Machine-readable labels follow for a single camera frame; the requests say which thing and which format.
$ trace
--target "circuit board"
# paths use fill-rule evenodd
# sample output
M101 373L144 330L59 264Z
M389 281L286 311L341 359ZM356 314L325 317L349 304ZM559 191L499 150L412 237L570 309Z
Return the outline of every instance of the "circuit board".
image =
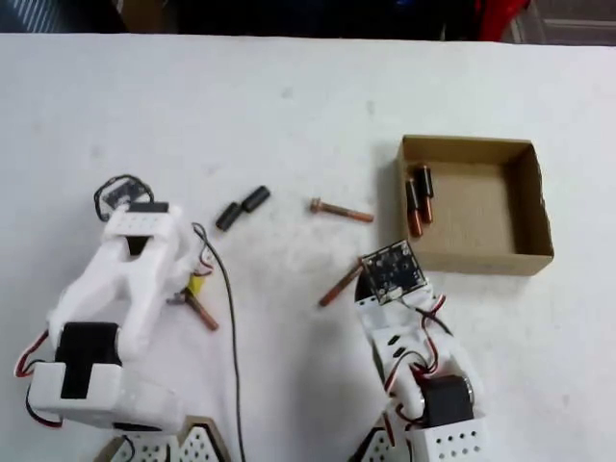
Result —
M115 210L121 204L134 202L146 193L147 189L143 183L129 178L115 189L103 195L103 201Z
M407 241L362 257L362 266L380 305L425 286L424 272Z

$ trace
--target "red object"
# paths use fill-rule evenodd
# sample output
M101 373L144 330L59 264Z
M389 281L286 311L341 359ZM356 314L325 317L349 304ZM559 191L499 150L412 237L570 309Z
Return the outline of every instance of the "red object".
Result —
M478 12L482 3L484 11L479 40L500 41L505 28L522 8L530 4L530 0L477 0L475 7Z

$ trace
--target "black cylinder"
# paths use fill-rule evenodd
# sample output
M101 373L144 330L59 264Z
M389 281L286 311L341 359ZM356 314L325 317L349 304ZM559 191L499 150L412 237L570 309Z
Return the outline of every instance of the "black cylinder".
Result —
M231 227L233 222L238 219L241 212L242 207L240 207L237 202L231 202L229 207L224 209L222 215L216 220L216 228L220 231L226 231Z
M434 197L432 171L428 166L415 168L415 181L417 181L417 192L420 197Z
M409 214L412 214L420 208L420 199L417 196L417 189L415 188L415 180L410 178L406 182L406 210Z
M268 190L265 186L260 186L254 190L249 197L244 199L244 202L242 202L242 208L246 212L250 213L263 204L268 197L270 197L270 190Z

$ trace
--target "white 3d-printed part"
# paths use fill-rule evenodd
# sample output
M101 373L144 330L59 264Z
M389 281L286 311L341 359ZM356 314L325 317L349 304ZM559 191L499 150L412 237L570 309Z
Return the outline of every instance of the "white 3d-printed part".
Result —
M377 430L374 433L366 453L362 457L362 462L402 462L407 460L409 460L409 454L406 441L398 441L395 446L391 446L385 430Z
M184 444L179 447L177 437L132 437L135 445L135 457L133 462L165 462L167 461L167 449L170 462L222 462L214 444L205 428L194 426L189 432ZM131 460L131 447L124 441L117 450L112 462L127 462Z
M489 462L486 418L413 429L408 434L418 462Z

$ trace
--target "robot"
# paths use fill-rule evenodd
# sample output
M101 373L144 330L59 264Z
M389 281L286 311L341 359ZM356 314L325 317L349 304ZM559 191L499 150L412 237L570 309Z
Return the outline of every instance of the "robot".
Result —
M90 264L48 315L55 358L37 364L30 405L101 428L177 432L185 420L179 398L122 364L146 352L161 308L189 285L202 246L179 207L120 205ZM121 298L131 303L121 326L90 321Z
M351 460L488 461L485 393L407 241L361 259L355 306L391 401Z

